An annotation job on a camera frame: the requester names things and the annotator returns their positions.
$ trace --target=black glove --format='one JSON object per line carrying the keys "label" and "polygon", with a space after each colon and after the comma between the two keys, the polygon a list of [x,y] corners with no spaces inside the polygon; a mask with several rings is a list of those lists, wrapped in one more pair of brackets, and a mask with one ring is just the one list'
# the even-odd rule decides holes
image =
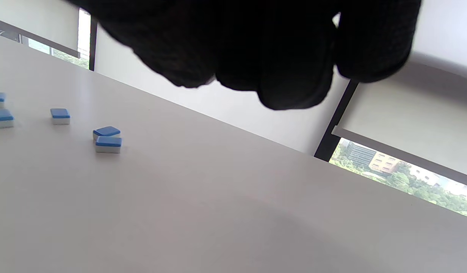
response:
{"label": "black glove", "polygon": [[[421,0],[69,0],[171,83],[256,91],[309,108],[342,76],[374,82],[411,51]],[[336,29],[332,18],[341,13]]]}

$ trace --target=building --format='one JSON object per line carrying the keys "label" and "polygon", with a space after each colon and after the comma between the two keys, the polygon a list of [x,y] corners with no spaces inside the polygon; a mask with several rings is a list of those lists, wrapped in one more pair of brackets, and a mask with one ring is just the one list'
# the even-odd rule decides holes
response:
{"label": "building", "polygon": [[467,185],[461,184],[451,179],[447,180],[449,180],[449,182],[445,186],[444,190],[447,190],[454,195],[460,195],[467,200]]}
{"label": "building", "polygon": [[372,161],[370,161],[369,168],[380,173],[393,173],[397,170],[397,164],[400,159],[391,157],[382,152],[376,152]]}
{"label": "building", "polygon": [[419,166],[411,166],[410,174],[415,176],[417,179],[426,182],[428,185],[436,185],[439,183],[440,177],[433,173],[432,171],[428,171],[423,169]]}
{"label": "building", "polygon": [[370,149],[358,143],[350,141],[346,147],[346,154],[348,159],[353,162],[355,166],[369,166],[373,156],[376,154],[376,150]]}

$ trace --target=roller blind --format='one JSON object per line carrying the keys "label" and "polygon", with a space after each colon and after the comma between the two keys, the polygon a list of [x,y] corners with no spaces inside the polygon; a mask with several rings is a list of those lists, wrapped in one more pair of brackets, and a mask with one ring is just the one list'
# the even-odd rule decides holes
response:
{"label": "roller blind", "polygon": [[409,63],[359,85],[334,134],[467,184],[467,79]]}
{"label": "roller blind", "polygon": [[77,50],[78,7],[62,0],[0,0],[0,21]]}

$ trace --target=table surface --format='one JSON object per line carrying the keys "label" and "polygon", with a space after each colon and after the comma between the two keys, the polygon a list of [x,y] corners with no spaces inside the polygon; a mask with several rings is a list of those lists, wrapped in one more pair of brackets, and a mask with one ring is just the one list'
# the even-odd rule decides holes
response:
{"label": "table surface", "polygon": [[2,37],[0,91],[2,273],[467,271],[466,217]]}

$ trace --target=green foliage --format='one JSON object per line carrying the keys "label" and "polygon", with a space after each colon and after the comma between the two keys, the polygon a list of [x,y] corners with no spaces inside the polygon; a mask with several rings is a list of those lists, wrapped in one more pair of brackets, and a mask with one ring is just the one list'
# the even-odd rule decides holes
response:
{"label": "green foliage", "polygon": [[[333,157],[329,162],[360,175],[364,171],[369,171],[354,166],[353,162],[348,159],[346,148],[341,145],[336,147]],[[397,172],[389,175],[385,181],[377,177],[371,179],[467,216],[467,200],[464,197],[454,195],[439,186],[431,186],[422,180],[416,179],[414,176],[410,175],[410,167],[410,164],[400,162]]]}
{"label": "green foliage", "polygon": [[78,59],[76,57],[72,57],[69,54],[63,53],[60,50],[56,50],[56,49],[53,49],[53,56],[55,56],[55,57],[57,57],[59,59],[62,59],[64,61],[66,61],[66,62],[76,64],[79,67],[83,67],[85,69],[88,69],[88,64],[89,64],[88,59],[85,59],[85,58]]}

